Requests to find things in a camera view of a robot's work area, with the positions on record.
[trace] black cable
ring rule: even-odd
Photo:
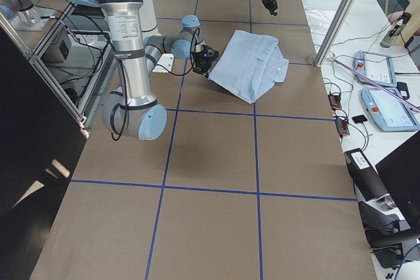
[[[334,82],[325,82],[324,84],[325,85],[330,85],[330,87],[329,87],[329,94],[334,95],[333,93],[331,93],[331,87],[332,86],[335,86],[335,87],[337,87],[339,89],[339,92],[334,92],[334,93],[338,93],[339,95],[341,95],[341,88],[340,88],[340,86],[338,84],[336,84]]]
[[[51,9],[51,10],[56,10],[56,11],[58,11],[61,15],[63,15],[64,13],[61,11],[61,10],[58,10],[58,9],[55,9],[55,8],[50,8],[50,7],[43,7],[43,6],[38,6],[37,5],[37,7],[40,7],[40,8],[44,8],[44,9]],[[41,18],[51,18],[50,16],[42,16]],[[80,31],[79,31],[79,29],[77,28],[77,26],[73,23],[73,21],[70,19],[70,18],[68,18],[68,16],[67,16],[67,14],[64,14],[64,17],[63,18],[66,18],[71,24],[72,24],[72,26],[75,28],[75,30],[76,30],[76,32],[79,32],[80,33]],[[92,67],[95,65],[95,56],[94,56],[94,54],[93,54],[93,52],[92,52],[92,50],[91,49],[96,49],[96,50],[100,50],[98,47],[94,47],[94,46],[91,46],[91,45],[89,45],[88,43],[87,43],[87,41],[86,41],[86,38],[84,38],[84,37],[82,37],[83,39],[84,39],[84,41],[85,41],[85,44],[83,44],[83,43],[81,43],[80,42],[80,39],[79,38],[77,38],[78,39],[78,43],[80,44],[80,45],[82,45],[82,46],[86,46],[86,47],[88,47],[89,48],[89,51],[91,52],[91,56],[92,56],[92,59],[93,59],[93,65],[92,65]]]
[[[395,72],[396,75],[420,75],[419,72]]]
[[[60,70],[61,72],[67,73],[68,75],[75,75],[74,73],[71,73],[71,72],[69,72],[69,71],[67,71],[67,70],[64,70],[64,69],[62,69],[61,67],[58,67],[58,66],[49,65],[49,64],[47,64],[46,66],[47,66],[48,68],[54,68],[54,69]],[[84,77],[84,76],[86,76],[86,75],[90,75],[90,74],[91,74],[91,72],[92,72],[92,70],[89,70],[87,73],[84,73],[83,75],[78,75],[78,76],[82,76],[82,77]]]
[[[127,80],[125,78],[125,67],[124,67],[124,63],[122,60],[118,60],[118,65],[119,65],[119,69],[121,71],[121,76],[123,79],[123,86],[124,86],[124,100],[125,100],[125,105],[124,105],[124,119],[123,119],[123,124],[121,126],[121,130],[119,131],[119,133],[117,133],[117,138],[114,137],[114,134],[111,132],[111,138],[113,141],[118,141],[121,136],[124,133],[124,129],[125,129],[125,124],[127,122],[127,117],[128,117],[128,112],[129,112],[129,99],[127,96]]]
[[[400,274],[400,271],[401,271],[401,268],[402,268],[402,265],[404,264],[404,262],[406,262],[406,260],[407,260],[407,257],[408,257],[408,255],[416,248],[416,247],[420,247],[420,244],[416,244],[416,245],[414,245],[412,248],[410,248],[409,249],[409,251],[407,251],[407,253],[404,255],[404,257],[403,257],[403,259],[402,259],[402,261],[401,261],[401,264],[398,266],[398,269],[397,269],[397,271],[396,271],[396,274],[395,274],[395,278],[394,278],[394,280],[397,280],[397,278],[398,278],[398,275]]]
[[[358,132],[360,132],[360,134],[363,136],[363,146],[362,146],[362,148],[361,148],[361,151],[364,151],[364,150],[366,150],[366,148],[367,148],[367,146],[368,146],[368,140],[367,140],[367,138],[366,138],[366,136],[365,136],[365,134],[358,128],[358,127],[356,127],[356,126],[354,126],[352,123],[348,123],[351,127],[353,127],[353,128],[355,128]]]
[[[74,78],[71,78],[71,79],[65,80],[65,81],[63,81],[63,82],[60,82],[59,84],[60,84],[60,85],[63,85],[64,83],[67,83],[67,82],[71,82],[71,81],[75,81],[75,80],[79,80],[79,79],[84,79],[84,78],[89,78],[89,77],[92,77],[92,76],[94,76],[94,75],[95,75],[95,73],[90,73],[90,74],[88,74],[88,75],[83,75],[83,76],[80,76],[80,77],[74,77]]]
[[[364,122],[362,122],[362,126],[365,128],[365,131],[366,131],[366,139],[367,139],[365,148],[362,148],[362,151],[364,151],[369,146],[369,139],[370,139],[370,137],[369,137],[369,132],[368,132],[368,130],[367,130],[366,125],[365,125]]]
[[[196,28],[194,30],[193,34],[192,34],[192,38],[191,38],[191,42],[190,42],[190,63],[191,63],[191,67],[190,67],[190,69],[188,69],[187,72],[184,72],[184,73],[174,73],[171,70],[167,69],[164,65],[161,65],[161,64],[156,64],[156,65],[162,67],[168,73],[170,73],[171,75],[174,75],[176,77],[184,77],[185,75],[188,75],[191,72],[191,70],[193,70],[196,67],[196,61],[194,59],[194,56],[192,55],[193,54],[192,47],[197,45],[197,43],[198,43],[197,38],[199,36],[200,36],[200,28]]]

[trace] white cloth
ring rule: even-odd
[[[252,104],[284,81],[288,65],[278,39],[236,30],[209,79]]]

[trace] blue tape line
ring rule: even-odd
[[[170,190],[188,190],[188,191],[206,191],[209,193],[234,193],[239,195],[257,195],[255,191],[244,190],[218,190],[215,188],[197,188],[197,187],[184,187],[184,186],[165,186]]]
[[[346,197],[328,197],[328,196],[314,196],[314,195],[295,195],[290,193],[260,193],[261,196],[272,197],[287,197],[287,198],[301,198],[301,199],[320,199],[320,200],[336,200],[336,201],[357,201],[356,198]]]
[[[301,198],[301,199],[323,199],[323,200],[336,200],[336,201],[357,201],[356,198],[347,197],[334,197],[334,196],[315,196],[315,195],[297,195],[292,193],[268,193],[260,191],[245,191],[245,190],[222,190],[215,188],[200,188],[200,187],[188,187],[188,186],[174,186],[174,185],[157,185],[157,184],[143,184],[143,183],[132,183],[132,182],[112,182],[107,180],[83,180],[83,179],[72,179],[72,183],[82,184],[99,184],[99,185],[114,185],[114,186],[134,186],[143,188],[165,188],[168,190],[188,190],[188,191],[206,191],[209,193],[232,193],[240,195],[260,195],[260,196],[271,196],[271,197],[286,197],[286,198]]]
[[[259,175],[259,158],[258,158],[258,128],[257,128],[257,107],[253,104],[254,116],[254,150],[255,150],[255,180],[257,183],[257,218],[258,218],[258,247],[260,262],[260,280],[264,279],[263,264],[263,231],[261,226],[261,199],[260,199],[260,175]]]
[[[186,72],[186,65],[187,65],[187,60],[184,63],[183,73]],[[184,79],[185,79],[185,76],[182,77],[182,80],[181,80],[181,83],[180,83],[181,87],[184,83]],[[161,187],[161,192],[160,192],[160,197],[159,197],[159,203],[158,203],[158,206],[157,206],[158,210],[156,212],[155,224],[154,224],[153,235],[152,235],[152,242],[150,243],[149,257],[148,257],[147,267],[146,267],[146,275],[144,276],[145,280],[148,280],[148,278],[149,278],[150,266],[152,264],[152,257],[153,257],[154,245],[155,245],[155,240],[156,240],[156,233],[158,232],[159,217],[160,217],[160,211],[161,211],[161,206],[162,206],[162,201],[163,201],[163,194],[164,194],[165,188],[166,188],[165,185],[166,185],[166,179],[167,179],[167,174],[168,174],[168,170],[169,170],[169,162],[171,160],[173,140],[174,140],[174,137],[175,137],[175,129],[176,129],[176,126],[177,126],[177,121],[178,121],[178,112],[179,112],[179,106],[180,106],[180,101],[181,101],[181,96],[182,96],[181,91],[182,91],[182,89],[179,89],[178,103],[177,103],[177,108],[175,110],[175,118],[174,118],[173,126],[172,126],[171,140],[169,142],[168,155],[167,155],[167,160],[166,160],[166,165],[165,165],[165,173],[163,175],[162,187]]]
[[[130,183],[130,182],[111,182],[106,180],[78,180],[72,179],[72,183],[85,183],[85,184],[102,184],[102,185],[115,185],[115,186],[136,186],[146,188],[162,188],[162,185],[156,184],[142,184],[142,183]]]
[[[219,115],[242,115],[242,116],[254,116],[250,113],[230,113],[228,111],[199,111],[199,110],[182,110],[178,111],[186,113],[203,113],[203,114],[219,114]],[[299,117],[299,116],[285,116],[285,115],[269,115],[269,114],[255,114],[257,117],[269,117],[269,118],[286,118],[286,119],[305,119],[311,121],[334,121],[333,118],[318,118],[318,117]]]
[[[309,121],[334,121],[334,118],[317,118],[317,117],[299,117],[299,116],[282,116],[282,115],[266,115],[257,114],[257,117],[270,117],[270,118],[286,118],[286,119],[304,119]]]
[[[204,114],[221,114],[221,115],[239,115],[239,116],[253,116],[251,113],[229,113],[224,111],[199,111],[199,110],[182,110],[184,113],[204,113]]]

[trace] cable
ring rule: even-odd
[[[404,255],[401,264],[398,266],[398,269],[396,270],[396,274],[395,274],[395,278],[394,280],[397,280],[398,275],[400,274],[401,268],[403,263],[407,260],[408,255],[416,248],[416,247],[420,247],[420,244],[416,244],[414,245],[412,248],[409,249],[409,251],[407,251],[407,253]]]
[[[338,84],[336,84],[336,83],[334,83],[334,82],[325,82],[324,83],[325,85],[330,85],[330,87],[329,87],[329,94],[332,94],[332,95],[334,95],[334,93],[335,94],[337,94],[338,93],[338,95],[341,95],[341,88],[340,88],[340,86],[338,85]],[[339,92],[334,92],[334,93],[331,93],[331,87],[332,86],[335,86],[335,87],[337,87],[338,89],[339,89]]]
[[[71,82],[71,81],[75,81],[75,80],[79,80],[79,79],[84,79],[84,78],[89,78],[89,77],[92,77],[92,76],[94,76],[94,75],[95,75],[95,73],[90,73],[90,74],[88,74],[88,75],[82,75],[82,76],[80,76],[80,77],[74,77],[74,78],[71,78],[71,79],[65,80],[65,81],[63,81],[63,82],[60,82],[59,84],[60,84],[60,85],[63,85],[64,83],[67,83],[67,82]]]
[[[69,71],[67,71],[67,70],[64,70],[64,69],[62,69],[61,67],[58,67],[58,66],[54,66],[54,65],[46,65],[48,68],[54,68],[54,69],[57,69],[57,70],[60,70],[61,72],[64,72],[64,73],[67,73],[68,75],[75,75],[74,73],[71,73],[71,72],[69,72]],[[82,77],[84,77],[84,76],[86,76],[86,75],[90,75],[91,74],[91,71],[92,70],[89,70],[87,73],[84,73],[83,75],[78,75],[78,76],[82,76]]]
[[[395,72],[396,75],[420,75],[419,72]]]
[[[401,3],[401,1],[402,0],[400,0],[399,2],[397,2],[397,4],[395,5],[395,7],[394,7],[394,9],[392,10],[392,12],[395,12],[395,10],[396,10],[396,8],[397,8],[397,6]],[[383,33],[387,28],[388,28],[388,25],[389,25],[389,22],[387,22],[382,28],[381,28],[381,31],[379,31],[379,32],[377,32],[377,33],[374,33],[373,35],[370,35],[369,37],[355,37],[355,38],[353,38],[353,39],[347,39],[347,40],[345,40],[345,41],[343,41],[343,42],[340,42],[340,43],[335,43],[335,44],[333,44],[332,46],[335,46],[335,45],[341,45],[341,44],[344,44],[344,43],[346,43],[346,42],[348,42],[348,41],[354,41],[354,40],[357,40],[357,39],[370,39],[370,38],[372,38],[372,37],[374,37],[375,35],[378,35],[378,37],[376,38],[376,40],[374,40],[374,42],[371,44],[371,46],[370,46],[370,48],[367,50],[367,52],[369,52],[370,50],[371,50],[371,48],[372,48],[372,46],[373,46],[373,44],[378,40],[378,38],[379,38],[379,35],[381,34],[381,33]]]
[[[364,122],[362,122],[362,126],[365,128],[365,131],[366,131],[366,146],[364,147],[364,148],[362,148],[362,151],[364,151],[364,150],[366,150],[367,148],[368,148],[368,146],[369,146],[369,139],[370,139],[370,136],[369,136],[369,132],[368,132],[368,128],[366,128],[366,125],[365,125],[365,123]]]
[[[121,71],[121,76],[123,79],[123,86],[124,86],[124,101],[125,101],[125,105],[124,105],[124,119],[123,119],[123,124],[121,126],[121,130],[119,131],[119,133],[117,133],[117,138],[114,137],[114,133],[111,132],[111,138],[113,141],[118,141],[121,136],[124,133],[124,129],[125,129],[125,124],[127,122],[127,117],[128,117],[128,112],[129,112],[129,99],[127,96],[127,80],[125,79],[125,67],[123,64],[122,60],[118,60],[118,65],[119,65],[119,69]]]
[[[355,128],[358,132],[360,132],[360,134],[363,136],[363,146],[361,148],[361,151],[363,152],[364,150],[366,150],[366,148],[368,147],[369,144],[369,140],[368,138],[366,138],[365,134],[356,126],[354,126],[352,123],[348,123],[351,127]]]

